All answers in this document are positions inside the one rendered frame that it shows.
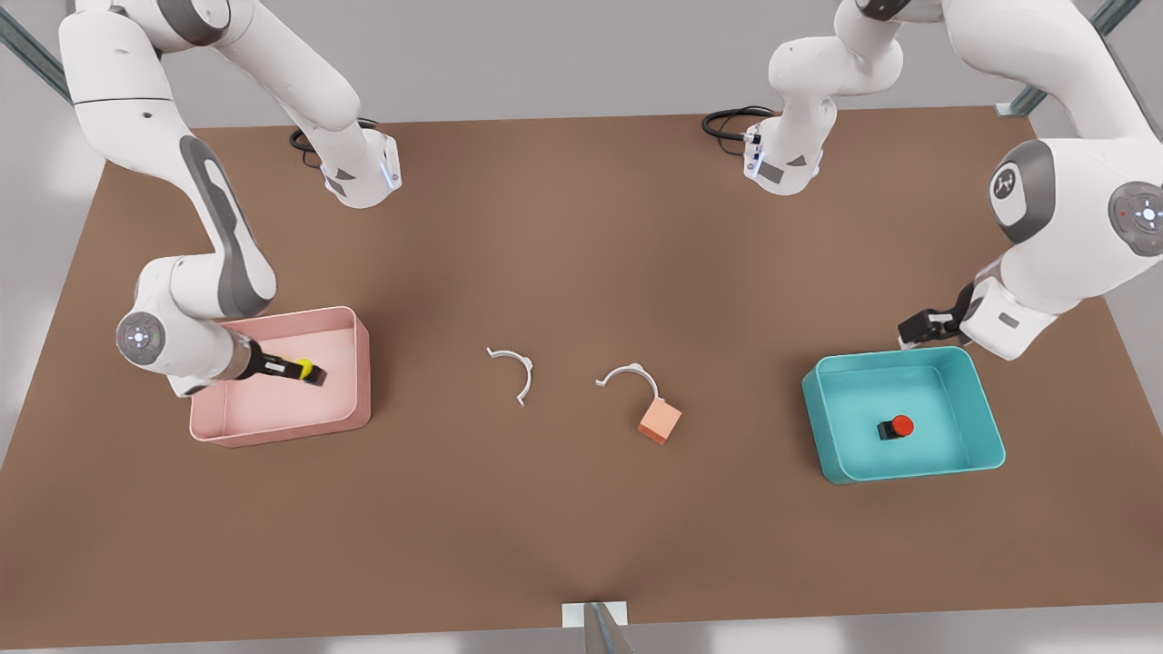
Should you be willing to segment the pink storage box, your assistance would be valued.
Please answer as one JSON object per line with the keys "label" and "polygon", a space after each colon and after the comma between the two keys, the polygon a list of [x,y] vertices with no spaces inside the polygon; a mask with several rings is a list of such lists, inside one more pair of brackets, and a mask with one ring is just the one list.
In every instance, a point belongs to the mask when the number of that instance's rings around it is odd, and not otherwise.
{"label": "pink storage box", "polygon": [[324,369],[323,385],[254,375],[224,381],[191,399],[188,431],[199,442],[238,448],[354,431],[369,421],[369,334],[347,306],[229,322],[263,351]]}

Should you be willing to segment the blue storage box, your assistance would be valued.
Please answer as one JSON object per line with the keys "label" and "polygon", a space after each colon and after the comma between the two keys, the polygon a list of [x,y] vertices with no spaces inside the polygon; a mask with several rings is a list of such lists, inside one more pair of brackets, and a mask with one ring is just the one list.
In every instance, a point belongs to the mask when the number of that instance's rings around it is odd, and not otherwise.
{"label": "blue storage box", "polygon": [[[844,353],[802,377],[811,433],[832,484],[992,471],[1006,460],[972,357],[957,347]],[[909,415],[912,435],[880,441],[877,425]]]}

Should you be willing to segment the white curved hook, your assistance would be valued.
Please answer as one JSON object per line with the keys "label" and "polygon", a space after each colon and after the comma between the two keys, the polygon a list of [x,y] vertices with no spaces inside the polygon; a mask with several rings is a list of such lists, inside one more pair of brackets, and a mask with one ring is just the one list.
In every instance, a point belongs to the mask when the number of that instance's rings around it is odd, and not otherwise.
{"label": "white curved hook", "polygon": [[534,364],[531,364],[531,358],[523,356],[518,351],[495,351],[492,348],[486,348],[486,351],[488,353],[490,358],[513,358],[519,361],[520,364],[523,365],[526,372],[526,381],[523,388],[516,394],[516,401],[520,406],[525,407],[526,406],[525,399],[529,390],[531,389],[531,369],[534,369]]}
{"label": "white curved hook", "polygon": [[608,372],[605,377],[599,378],[599,381],[595,381],[595,385],[599,388],[606,388],[611,378],[614,378],[615,376],[623,374],[635,374],[642,377],[651,386],[652,399],[655,399],[655,401],[661,401],[661,399],[663,399],[658,392],[658,384],[655,381],[655,378],[652,378],[651,374],[648,374],[647,370],[638,363],[632,363],[611,370],[611,372]]}

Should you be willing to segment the orange cube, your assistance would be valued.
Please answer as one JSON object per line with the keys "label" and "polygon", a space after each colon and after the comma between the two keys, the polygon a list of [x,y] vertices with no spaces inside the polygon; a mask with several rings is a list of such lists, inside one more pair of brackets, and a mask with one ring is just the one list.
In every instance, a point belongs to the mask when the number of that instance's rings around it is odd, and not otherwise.
{"label": "orange cube", "polygon": [[640,419],[637,431],[652,442],[665,445],[682,417],[682,411],[663,399],[652,399],[651,406]]}

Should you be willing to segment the silver frame post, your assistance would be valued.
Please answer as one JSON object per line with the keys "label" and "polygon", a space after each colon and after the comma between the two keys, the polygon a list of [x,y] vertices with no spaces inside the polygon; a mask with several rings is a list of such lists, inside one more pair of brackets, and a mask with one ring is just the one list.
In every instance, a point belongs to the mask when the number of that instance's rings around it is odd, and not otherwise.
{"label": "silver frame post", "polygon": [[626,634],[626,600],[587,600],[561,605],[562,628],[584,630],[584,654],[635,654]]}
{"label": "silver frame post", "polygon": [[62,63],[2,5],[0,5],[0,43],[24,63],[26,67],[33,70],[34,74],[45,80],[47,86],[53,88],[67,104],[74,104]]}
{"label": "silver frame post", "polygon": [[1108,35],[1142,0],[1104,0],[1086,17],[1072,0],[1000,0],[1001,24],[991,31],[986,54],[998,59],[985,71],[1023,83],[1001,118],[1029,116],[1055,98],[1084,138],[1116,138],[1147,127],[1149,112]]}

